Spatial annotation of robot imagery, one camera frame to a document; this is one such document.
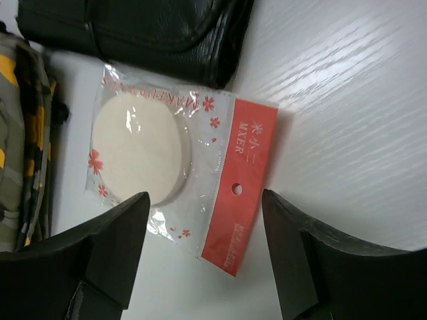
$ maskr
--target plaid fabric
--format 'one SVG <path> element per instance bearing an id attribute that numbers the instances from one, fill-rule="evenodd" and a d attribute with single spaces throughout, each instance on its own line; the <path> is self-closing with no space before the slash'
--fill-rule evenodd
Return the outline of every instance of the plaid fabric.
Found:
<path id="1" fill-rule="evenodd" d="M 0 164 L 4 154 L 3 171 L 13 169 L 15 178 L 0 183 L 0 209 L 4 209 L 0 251 L 12 251 L 50 236 L 50 132 L 56 81 L 46 73 L 40 53 L 5 33 L 0 33 L 0 75 L 0 99 L 8 101 L 5 108 L 3 104 L 8 113 L 1 117 L 6 121 L 0 123 L 0 132 L 5 132 L 0 140 L 3 136 L 11 140 L 0 144 Z M 9 164 L 16 167 L 9 169 Z M 13 197 L 5 192 L 8 188 L 14 190 Z M 13 203 L 4 200 L 12 198 Z"/>

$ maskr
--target black leather case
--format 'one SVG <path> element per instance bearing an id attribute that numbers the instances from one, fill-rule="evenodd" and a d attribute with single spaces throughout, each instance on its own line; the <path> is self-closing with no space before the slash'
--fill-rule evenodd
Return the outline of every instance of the black leather case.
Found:
<path id="1" fill-rule="evenodd" d="M 22 35 L 48 47 L 225 87 L 254 0 L 19 0 Z"/>

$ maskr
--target white table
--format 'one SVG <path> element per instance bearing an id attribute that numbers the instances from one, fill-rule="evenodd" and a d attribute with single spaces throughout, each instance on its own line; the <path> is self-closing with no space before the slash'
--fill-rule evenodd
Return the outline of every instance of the white table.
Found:
<path id="1" fill-rule="evenodd" d="M 16 5 L 0 4 L 14 32 Z M 427 246 L 426 14 L 423 0 L 256 0 L 232 85 L 281 105 L 266 187 L 403 249 Z M 52 64 L 71 109 L 55 155 L 58 233 L 105 210 L 83 191 L 102 64 L 72 53 Z M 235 279 L 148 234 L 123 319 L 280 319 L 261 215 Z"/>

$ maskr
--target plastic packaging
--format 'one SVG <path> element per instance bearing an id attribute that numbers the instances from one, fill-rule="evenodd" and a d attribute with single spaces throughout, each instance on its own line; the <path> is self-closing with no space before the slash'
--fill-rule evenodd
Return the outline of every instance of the plastic packaging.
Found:
<path id="1" fill-rule="evenodd" d="M 148 191 L 147 230 L 236 275 L 277 112 L 225 91 L 153 86 L 106 65 L 86 189 L 106 205 Z"/>

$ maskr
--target red flower print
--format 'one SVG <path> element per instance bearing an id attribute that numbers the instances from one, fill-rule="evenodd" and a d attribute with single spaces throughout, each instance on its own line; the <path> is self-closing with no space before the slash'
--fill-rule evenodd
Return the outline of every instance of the red flower print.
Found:
<path id="1" fill-rule="evenodd" d="M 104 164 L 102 161 L 97 160 L 99 158 L 99 152 L 95 149 L 92 149 L 91 152 L 89 152 L 89 168 L 93 168 L 93 174 L 97 175 L 99 173 L 99 170 L 103 169 Z"/>
<path id="2" fill-rule="evenodd" d="M 105 185 L 98 185 L 99 188 L 99 194 L 104 196 L 104 197 L 108 197 L 108 192 L 107 190 L 105 190 Z"/>
<path id="3" fill-rule="evenodd" d="M 214 98 L 209 98 L 208 96 L 205 97 L 205 101 L 203 101 L 203 106 L 205 107 L 205 111 L 211 111 L 214 108 Z"/>
<path id="4" fill-rule="evenodd" d="M 214 127 L 216 129 L 220 124 L 221 121 L 218 119 L 218 117 L 211 118 L 211 127 Z"/>

